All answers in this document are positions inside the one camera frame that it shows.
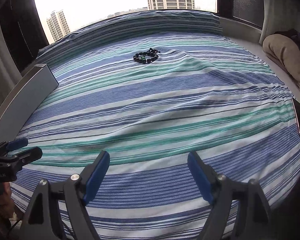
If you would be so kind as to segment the striped blue green bedsheet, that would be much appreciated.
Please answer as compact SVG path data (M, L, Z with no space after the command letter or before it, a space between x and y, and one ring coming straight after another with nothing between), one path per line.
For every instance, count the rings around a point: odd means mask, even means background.
M300 178L293 92L212 13L110 18L43 48L36 62L58 87L18 134L43 152L12 183L21 210L41 179L62 181L102 150L110 166L87 207L102 239L195 239L210 207L190 151L233 180L257 179L273 207Z

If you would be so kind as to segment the tan blanket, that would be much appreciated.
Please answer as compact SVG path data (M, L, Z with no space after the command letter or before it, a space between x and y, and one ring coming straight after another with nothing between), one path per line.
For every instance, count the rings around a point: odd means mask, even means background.
M300 50L297 44L286 36L273 34L264 39L262 48L267 57L292 77L300 90Z

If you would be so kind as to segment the grey cardboard box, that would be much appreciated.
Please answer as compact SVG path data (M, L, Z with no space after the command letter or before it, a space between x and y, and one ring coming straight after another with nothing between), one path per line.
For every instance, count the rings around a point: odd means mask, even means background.
M0 142L14 140L27 120L58 87L47 64L35 65L11 90L0 106Z

